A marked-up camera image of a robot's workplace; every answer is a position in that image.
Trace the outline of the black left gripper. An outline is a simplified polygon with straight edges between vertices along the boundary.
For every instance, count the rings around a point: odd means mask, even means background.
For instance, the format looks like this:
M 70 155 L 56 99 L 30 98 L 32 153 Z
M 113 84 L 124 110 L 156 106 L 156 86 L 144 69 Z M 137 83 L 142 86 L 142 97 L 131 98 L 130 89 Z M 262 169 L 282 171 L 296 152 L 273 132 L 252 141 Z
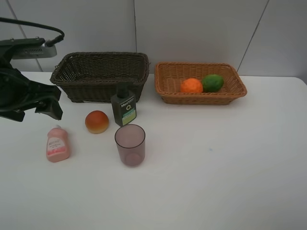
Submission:
M 60 89 L 28 79 L 10 61 L 0 57 L 0 116 L 22 122 L 25 111 L 34 108 L 35 113 L 61 120 Z

